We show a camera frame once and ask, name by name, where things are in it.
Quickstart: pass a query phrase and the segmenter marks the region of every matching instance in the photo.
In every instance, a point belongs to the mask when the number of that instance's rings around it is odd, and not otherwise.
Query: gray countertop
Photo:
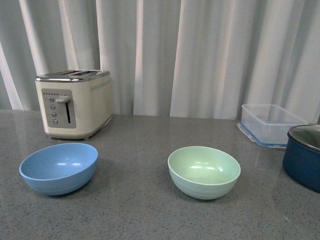
[[[320,239],[320,194],[282,168],[284,149],[251,142],[236,120],[114,115],[89,140],[98,167],[79,190],[46,196],[19,174],[49,138],[39,111],[0,110],[0,239]],[[234,188],[198,200],[172,182],[174,150],[207,146],[241,165]]]

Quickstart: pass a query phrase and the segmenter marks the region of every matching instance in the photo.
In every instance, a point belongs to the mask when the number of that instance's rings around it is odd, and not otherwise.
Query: clear plastic container
[[[253,142],[271,148],[285,148],[288,130],[308,122],[274,104],[244,104],[239,129]]]

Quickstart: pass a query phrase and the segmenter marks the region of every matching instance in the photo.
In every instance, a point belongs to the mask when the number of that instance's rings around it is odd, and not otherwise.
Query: bowl
[[[241,173],[237,160],[229,154],[205,146],[180,148],[168,158],[170,176],[185,194],[202,200],[227,194]]]
[[[84,143],[49,146],[28,156],[19,166],[24,181],[45,195],[71,193],[85,185],[97,168],[98,151]]]
[[[284,171],[297,183],[320,193],[320,125],[294,126],[287,135]]]

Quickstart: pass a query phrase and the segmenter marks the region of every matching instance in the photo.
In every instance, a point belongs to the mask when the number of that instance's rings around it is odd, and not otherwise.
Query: toaster lever
[[[69,96],[60,96],[55,100],[58,104],[65,104],[70,101]]]

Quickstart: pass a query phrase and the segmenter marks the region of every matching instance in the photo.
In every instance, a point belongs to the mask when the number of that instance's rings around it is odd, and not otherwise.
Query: blue bowl
[[[49,146],[28,156],[20,164],[24,181],[45,195],[71,193],[85,185],[97,168],[98,151],[84,143]]]

